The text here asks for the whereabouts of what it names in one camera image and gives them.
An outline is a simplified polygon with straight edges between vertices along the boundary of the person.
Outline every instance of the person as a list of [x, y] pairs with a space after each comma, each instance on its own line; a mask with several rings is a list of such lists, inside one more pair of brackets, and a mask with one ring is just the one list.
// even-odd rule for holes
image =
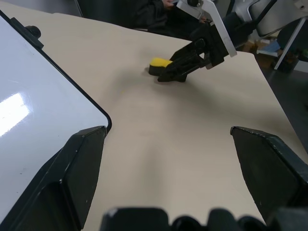
[[190, 34], [205, 22], [177, 8], [173, 0], [126, 0], [131, 28], [189, 39]]

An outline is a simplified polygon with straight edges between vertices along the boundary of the wooden table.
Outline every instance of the wooden table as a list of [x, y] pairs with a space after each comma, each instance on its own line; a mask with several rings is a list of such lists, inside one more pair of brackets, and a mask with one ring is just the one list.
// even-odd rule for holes
[[171, 57], [187, 41], [57, 13], [23, 20], [20, 8], [3, 11], [38, 26], [43, 50], [113, 121], [84, 230], [98, 230], [115, 206], [158, 206], [171, 220], [189, 214], [201, 223], [213, 207], [261, 218], [231, 126], [278, 135], [308, 163], [251, 54], [199, 69], [186, 83], [159, 84], [147, 73], [149, 62]]

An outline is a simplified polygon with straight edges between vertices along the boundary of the yellow object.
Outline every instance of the yellow object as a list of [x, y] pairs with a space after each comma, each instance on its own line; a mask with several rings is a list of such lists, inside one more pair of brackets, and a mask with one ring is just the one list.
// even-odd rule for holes
[[150, 62], [150, 66], [156, 66], [156, 67], [167, 67], [172, 61], [161, 59], [161, 58], [153, 58]]

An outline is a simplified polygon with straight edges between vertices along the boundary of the whiteboard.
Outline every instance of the whiteboard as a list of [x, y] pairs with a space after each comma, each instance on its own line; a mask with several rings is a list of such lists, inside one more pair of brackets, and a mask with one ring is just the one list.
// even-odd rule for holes
[[69, 137], [95, 126], [110, 128], [108, 114], [0, 17], [0, 223]]

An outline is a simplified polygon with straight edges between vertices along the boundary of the black plastic frame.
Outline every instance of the black plastic frame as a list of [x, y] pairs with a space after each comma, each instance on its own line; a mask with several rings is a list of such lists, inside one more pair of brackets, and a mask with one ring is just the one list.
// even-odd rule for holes
[[[6, 16], [1, 10], [0, 10], [0, 16], [11, 26], [13, 27], [15, 30], [15, 25], [12, 24], [10, 18], [8, 16]], [[31, 45], [31, 41], [29, 40], [29, 38], [27, 38], [25, 35], [19, 33], [21, 36], [23, 36], [23, 38], [29, 42]], [[38, 49], [37, 47], [33, 46], [45, 59], [47, 59], [71, 84], [73, 84], [95, 107], [97, 107], [98, 110], [100, 110], [101, 113], [103, 113], [107, 120], [108, 120], [108, 126], [106, 128], [107, 132], [110, 131], [111, 127], [112, 127], [112, 121], [110, 116], [107, 114], [107, 112], [105, 112], [70, 76], [68, 76], [67, 73], [65, 73], [64, 70], [61, 69], [61, 67], [59, 67], [42, 49]]]

